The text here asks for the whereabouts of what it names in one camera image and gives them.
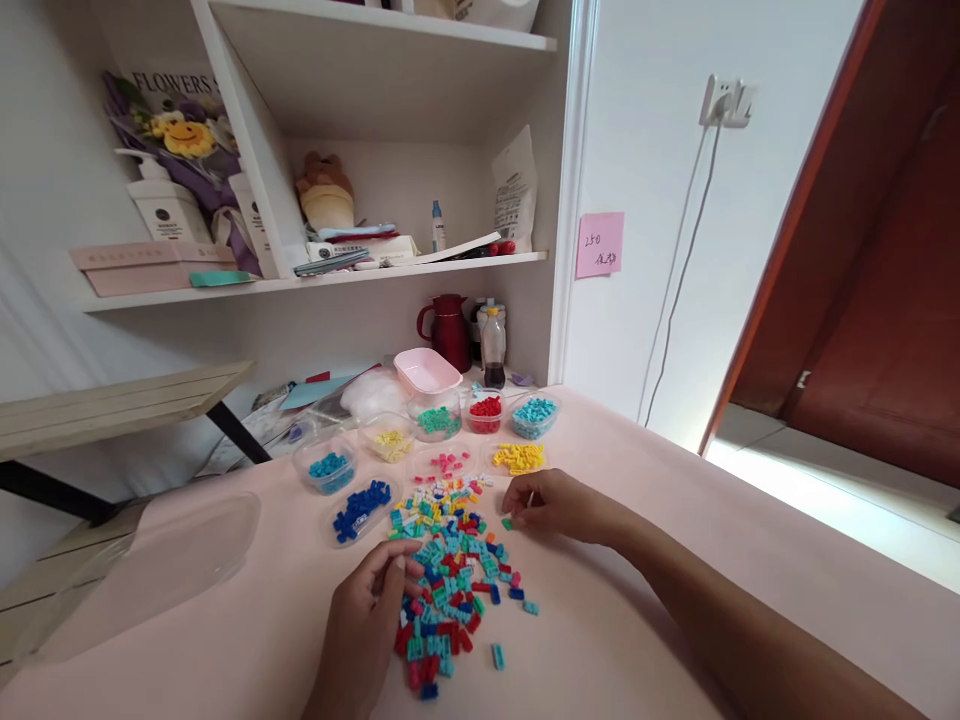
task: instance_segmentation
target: lotion bottle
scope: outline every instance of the lotion bottle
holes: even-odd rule
[[[193,193],[170,180],[170,173],[153,155],[139,150],[114,152],[141,160],[143,180],[130,183],[127,190],[137,204],[151,238],[213,244]]]
[[[263,218],[260,217],[260,209],[257,207],[257,201],[253,197],[253,189],[250,187],[250,179],[247,177],[247,169],[243,164],[243,158],[240,158],[240,170],[238,175],[232,175],[227,179],[230,183],[230,189],[237,196],[237,204],[240,205],[240,213],[243,215],[243,222],[247,226],[247,233],[253,243],[254,255],[260,263],[260,271],[264,280],[279,280],[280,269],[277,267],[277,260],[273,256],[273,249],[270,247],[270,240],[267,238],[267,231],[263,227]]]

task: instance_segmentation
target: clear plastic container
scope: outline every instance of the clear plastic container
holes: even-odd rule
[[[413,450],[416,426],[396,413],[382,412],[374,415],[360,426],[363,444],[378,458],[388,463],[398,463]],[[395,436],[385,437],[388,433]]]
[[[259,520],[260,499],[240,493],[110,543],[43,603],[15,661],[64,662],[226,582]]]
[[[417,426],[417,440],[422,442],[444,442],[460,432],[460,394],[456,390],[418,395],[407,405],[407,413]]]
[[[337,502],[336,505],[323,516],[323,520],[321,521],[320,525],[321,535],[323,536],[323,540],[327,543],[327,545],[336,549],[350,547],[354,543],[360,542],[360,540],[362,540],[370,533],[371,530],[379,525],[384,518],[390,517],[390,512],[393,510],[394,505],[400,502],[403,495],[403,491],[400,488],[400,483],[398,483],[397,480],[389,474],[375,472],[369,477],[365,478],[362,483],[358,482],[355,485],[355,492],[368,490],[370,488],[370,483],[373,480],[385,482],[390,487],[390,502],[388,502],[386,505],[378,506],[366,517],[366,519],[360,521],[358,524],[355,524],[354,529],[357,531],[357,537],[352,540],[348,539],[342,543],[337,540],[337,531],[333,527],[333,521],[336,520],[337,513],[344,512],[346,510],[348,498],[343,498],[341,502]]]
[[[536,445],[537,447],[540,447],[541,443],[502,443],[499,441],[491,441],[486,443],[483,446],[483,448],[480,450],[480,457],[483,458],[483,465],[485,468],[485,472],[490,473],[492,475],[506,475],[507,477],[510,477],[511,475],[513,475],[513,473],[510,471],[509,465],[505,463],[501,463],[497,465],[493,461],[494,456],[501,449],[500,445]],[[518,472],[517,474],[525,475],[526,473],[536,472],[537,470],[546,470],[547,468],[551,467],[550,463],[548,462],[549,455],[547,454],[546,448],[544,448],[543,455],[544,455],[544,461],[542,465],[535,468],[528,468],[522,472]]]
[[[319,465],[330,453],[346,458],[347,462],[338,470],[314,477],[312,474],[319,471]],[[300,479],[308,487],[321,495],[333,495],[341,488],[346,487],[353,480],[357,470],[357,449],[344,435],[334,435],[323,442],[309,442],[297,448],[293,453],[293,465],[300,475]]]
[[[471,408],[489,398],[500,398],[499,415],[474,415]],[[500,429],[500,420],[503,418],[503,393],[495,388],[471,390],[463,398],[463,419],[467,428],[477,435],[492,435]]]
[[[525,420],[517,417],[520,410],[531,400],[549,400],[555,405],[554,410],[542,420]],[[557,422],[557,418],[560,417],[561,407],[562,403],[558,398],[542,390],[521,395],[510,408],[510,419],[512,420],[513,431],[525,440],[539,440],[546,435],[554,423]]]
[[[464,442],[449,442],[431,445],[428,448],[418,450],[410,456],[410,464],[407,466],[410,478],[422,478],[424,482],[432,482],[431,477],[437,480],[443,480],[443,470],[440,465],[434,465],[434,460],[439,460],[440,455],[453,455],[454,463],[459,463],[463,467],[451,468],[447,472],[453,475],[453,478],[461,478],[464,475],[472,475],[477,466],[476,453],[470,451],[470,446]]]

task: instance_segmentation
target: pink box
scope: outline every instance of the pink box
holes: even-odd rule
[[[180,290],[192,287],[190,273],[237,269],[229,247],[180,240],[91,245],[70,256],[100,297]]]

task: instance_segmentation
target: pink plastic basket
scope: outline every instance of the pink plastic basket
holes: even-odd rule
[[[452,390],[463,380],[457,369],[436,350],[413,348],[393,359],[400,383],[413,393],[437,395]]]

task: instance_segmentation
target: sticky note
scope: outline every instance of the sticky note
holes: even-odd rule
[[[624,214],[587,213],[577,236],[576,279],[620,272]]]

